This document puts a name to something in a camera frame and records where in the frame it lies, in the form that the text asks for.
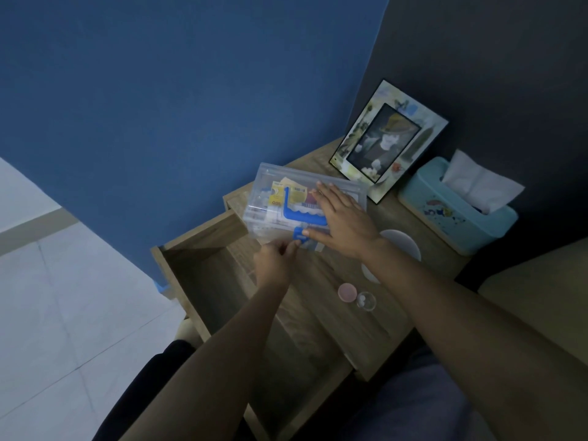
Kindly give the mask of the beige bed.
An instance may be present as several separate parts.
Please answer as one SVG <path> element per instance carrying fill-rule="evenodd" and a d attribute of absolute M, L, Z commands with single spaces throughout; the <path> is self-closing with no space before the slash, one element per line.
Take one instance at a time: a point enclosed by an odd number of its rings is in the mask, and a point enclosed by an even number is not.
<path fill-rule="evenodd" d="M 489 277 L 479 294 L 588 365 L 588 237 Z"/>

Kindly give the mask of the person's grey garment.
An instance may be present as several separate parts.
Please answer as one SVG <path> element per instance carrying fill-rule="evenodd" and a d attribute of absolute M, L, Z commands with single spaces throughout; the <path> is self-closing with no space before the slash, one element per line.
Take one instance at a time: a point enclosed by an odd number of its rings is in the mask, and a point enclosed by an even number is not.
<path fill-rule="evenodd" d="M 428 346 L 411 355 L 336 441 L 497 441 Z"/>

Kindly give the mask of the floral picture frame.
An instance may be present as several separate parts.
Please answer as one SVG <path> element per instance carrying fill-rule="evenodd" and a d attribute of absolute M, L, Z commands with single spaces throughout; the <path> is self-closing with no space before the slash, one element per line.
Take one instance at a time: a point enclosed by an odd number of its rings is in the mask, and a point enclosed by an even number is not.
<path fill-rule="evenodd" d="M 379 204 L 449 121 L 382 79 L 329 163 Z"/>

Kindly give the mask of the person's left forearm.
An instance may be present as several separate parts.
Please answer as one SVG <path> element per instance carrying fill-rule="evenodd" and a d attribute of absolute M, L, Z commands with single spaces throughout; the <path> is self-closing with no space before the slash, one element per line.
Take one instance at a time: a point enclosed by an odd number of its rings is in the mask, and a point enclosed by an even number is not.
<path fill-rule="evenodd" d="M 257 281 L 253 298 L 190 356 L 120 441 L 231 441 L 290 284 L 286 276 Z"/>

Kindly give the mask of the person's left hand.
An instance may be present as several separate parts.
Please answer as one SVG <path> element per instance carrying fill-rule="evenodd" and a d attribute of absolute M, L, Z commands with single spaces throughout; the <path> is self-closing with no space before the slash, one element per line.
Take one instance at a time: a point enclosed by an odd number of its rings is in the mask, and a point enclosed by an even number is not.
<path fill-rule="evenodd" d="M 254 254 L 254 273 L 258 289 L 271 288 L 282 292 L 287 291 L 295 260 L 278 262 L 266 259 L 266 244 L 261 245 Z"/>

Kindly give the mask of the yellow medicine packet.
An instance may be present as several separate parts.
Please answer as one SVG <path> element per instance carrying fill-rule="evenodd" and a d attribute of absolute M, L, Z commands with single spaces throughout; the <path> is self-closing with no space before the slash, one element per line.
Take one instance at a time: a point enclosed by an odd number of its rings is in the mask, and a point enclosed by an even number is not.
<path fill-rule="evenodd" d="M 300 185 L 292 180 L 284 178 L 280 182 L 273 182 L 268 199 L 268 206 L 283 207 L 286 201 L 286 192 L 288 190 L 288 206 L 293 209 L 294 206 L 302 205 L 307 198 L 307 187 Z"/>

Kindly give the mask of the wooden drawer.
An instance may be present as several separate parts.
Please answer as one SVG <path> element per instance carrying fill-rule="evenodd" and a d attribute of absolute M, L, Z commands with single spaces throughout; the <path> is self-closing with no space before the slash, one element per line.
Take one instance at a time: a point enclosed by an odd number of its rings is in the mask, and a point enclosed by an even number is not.
<path fill-rule="evenodd" d="M 256 292 L 249 237 L 230 210 L 151 248 L 175 297 L 207 341 Z M 245 421 L 258 441 L 288 441 L 349 376 L 352 366 L 291 285 L 277 310 Z"/>

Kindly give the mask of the white round dish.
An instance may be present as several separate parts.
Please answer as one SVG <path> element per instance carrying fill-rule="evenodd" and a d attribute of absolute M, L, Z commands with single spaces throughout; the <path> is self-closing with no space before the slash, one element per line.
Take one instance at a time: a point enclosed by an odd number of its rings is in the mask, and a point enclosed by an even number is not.
<path fill-rule="evenodd" d="M 406 283 L 422 267 L 422 256 L 416 242 L 399 230 L 382 230 L 368 241 L 361 252 L 361 262 L 379 283 L 388 288 Z"/>

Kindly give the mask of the clear box with blue handle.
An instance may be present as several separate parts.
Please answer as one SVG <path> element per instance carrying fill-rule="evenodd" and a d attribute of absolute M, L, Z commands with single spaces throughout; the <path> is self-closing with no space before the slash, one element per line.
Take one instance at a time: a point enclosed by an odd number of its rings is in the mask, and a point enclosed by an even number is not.
<path fill-rule="evenodd" d="M 284 178 L 307 187 L 305 203 L 291 209 L 287 203 L 288 190 L 285 190 L 286 201 L 283 207 L 268 206 L 272 183 L 280 182 Z M 311 195 L 311 190 L 316 188 L 317 182 L 337 185 L 343 193 L 355 199 L 366 210 L 368 187 L 363 183 L 261 163 L 242 214 L 249 234 L 261 243 L 275 239 L 299 240 L 303 249 L 321 252 L 325 248 L 324 244 L 302 234 L 304 228 L 323 229 L 324 232 L 329 232 L 325 215 Z"/>

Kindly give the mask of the person's right forearm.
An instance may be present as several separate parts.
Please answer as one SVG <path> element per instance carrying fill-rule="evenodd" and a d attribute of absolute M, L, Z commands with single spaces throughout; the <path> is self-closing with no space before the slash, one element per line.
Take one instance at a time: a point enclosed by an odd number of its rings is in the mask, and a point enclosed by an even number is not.
<path fill-rule="evenodd" d="M 361 262 L 499 441 L 588 441 L 588 366 L 484 297 L 429 271 L 381 237 Z"/>

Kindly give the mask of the teal tissue box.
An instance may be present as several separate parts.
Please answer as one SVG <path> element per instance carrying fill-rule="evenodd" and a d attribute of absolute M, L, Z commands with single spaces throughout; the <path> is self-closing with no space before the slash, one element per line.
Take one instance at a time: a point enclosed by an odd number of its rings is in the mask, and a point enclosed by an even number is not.
<path fill-rule="evenodd" d="M 482 214 L 442 183 L 449 162 L 434 157 L 422 165 L 398 193 L 398 200 L 462 256 L 473 256 L 501 239 L 518 221 L 504 206 Z"/>

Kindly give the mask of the person's right hand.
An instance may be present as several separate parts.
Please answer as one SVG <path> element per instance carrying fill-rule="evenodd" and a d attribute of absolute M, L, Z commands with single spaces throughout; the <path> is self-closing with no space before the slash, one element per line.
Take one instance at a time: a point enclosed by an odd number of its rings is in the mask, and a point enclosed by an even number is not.
<path fill-rule="evenodd" d="M 356 200 L 334 184 L 318 182 L 311 194 L 326 217 L 331 235 L 331 239 L 313 240 L 361 261 L 362 250 L 378 233 L 369 215 Z"/>

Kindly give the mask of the person's black trousers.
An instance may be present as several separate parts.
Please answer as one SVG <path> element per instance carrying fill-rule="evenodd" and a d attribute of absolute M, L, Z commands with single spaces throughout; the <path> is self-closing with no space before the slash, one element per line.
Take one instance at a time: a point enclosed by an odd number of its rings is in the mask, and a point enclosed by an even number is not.
<path fill-rule="evenodd" d="M 175 340 L 153 356 L 126 388 L 92 441 L 119 441 L 196 349 Z"/>

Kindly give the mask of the white tissue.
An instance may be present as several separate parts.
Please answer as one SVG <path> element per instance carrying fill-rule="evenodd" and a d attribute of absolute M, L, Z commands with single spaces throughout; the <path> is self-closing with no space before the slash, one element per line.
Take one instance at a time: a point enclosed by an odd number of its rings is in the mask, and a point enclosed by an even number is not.
<path fill-rule="evenodd" d="M 442 183 L 482 214 L 507 206 L 525 187 L 514 180 L 480 166 L 461 150 L 456 150 Z"/>

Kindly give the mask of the wooden bedside table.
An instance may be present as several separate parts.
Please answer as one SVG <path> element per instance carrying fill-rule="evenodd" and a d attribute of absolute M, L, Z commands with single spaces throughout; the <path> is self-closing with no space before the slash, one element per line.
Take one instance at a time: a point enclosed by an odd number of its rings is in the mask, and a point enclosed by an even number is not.
<path fill-rule="evenodd" d="M 235 211 L 242 222 L 252 185 L 249 183 L 224 196 L 225 212 Z M 349 376 L 354 371 L 359 380 L 367 382 L 412 331 L 410 319 L 391 293 L 364 277 L 359 262 L 335 251 L 299 249 L 295 268 L 291 285 L 301 293 L 305 304 L 351 364 Z M 368 312 L 360 309 L 356 301 L 342 302 L 337 296 L 342 283 L 354 285 L 357 294 L 372 293 L 377 300 L 375 309 Z"/>

